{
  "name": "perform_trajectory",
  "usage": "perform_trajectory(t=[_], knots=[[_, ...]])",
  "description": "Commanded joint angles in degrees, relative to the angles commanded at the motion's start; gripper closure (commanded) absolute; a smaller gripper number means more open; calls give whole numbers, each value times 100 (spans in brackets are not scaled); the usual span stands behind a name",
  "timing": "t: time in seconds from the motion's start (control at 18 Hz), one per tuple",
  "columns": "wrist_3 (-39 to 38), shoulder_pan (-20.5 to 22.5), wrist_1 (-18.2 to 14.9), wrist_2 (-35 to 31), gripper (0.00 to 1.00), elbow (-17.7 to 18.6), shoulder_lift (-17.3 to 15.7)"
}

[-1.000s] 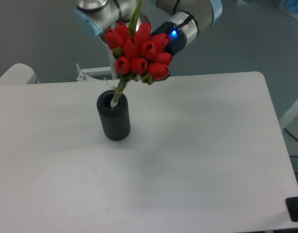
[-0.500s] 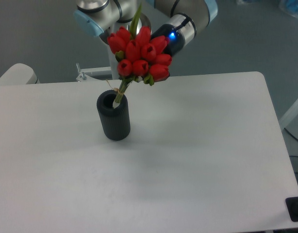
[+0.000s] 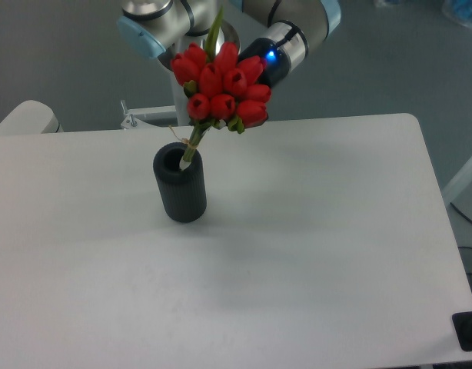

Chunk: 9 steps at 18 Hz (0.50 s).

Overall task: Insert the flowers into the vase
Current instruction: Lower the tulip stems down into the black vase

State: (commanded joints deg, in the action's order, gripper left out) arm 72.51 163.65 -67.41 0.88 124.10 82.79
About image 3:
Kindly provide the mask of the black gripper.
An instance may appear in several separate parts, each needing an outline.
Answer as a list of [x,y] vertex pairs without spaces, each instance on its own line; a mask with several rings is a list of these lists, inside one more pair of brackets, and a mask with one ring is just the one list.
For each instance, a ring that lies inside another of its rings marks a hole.
[[284,40],[276,42],[270,38],[257,38],[238,56],[238,61],[258,56],[264,62],[264,69],[257,82],[274,88],[291,71],[291,60],[284,44]]

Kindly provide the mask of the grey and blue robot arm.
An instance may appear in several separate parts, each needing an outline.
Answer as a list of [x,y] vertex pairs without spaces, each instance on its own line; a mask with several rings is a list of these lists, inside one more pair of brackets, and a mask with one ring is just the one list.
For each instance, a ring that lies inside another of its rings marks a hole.
[[[234,1],[233,6],[266,27],[239,56],[265,59],[259,81],[273,88],[315,50],[341,21],[337,1]],[[202,42],[220,1],[123,1],[121,37],[144,58],[167,58],[190,41]]]

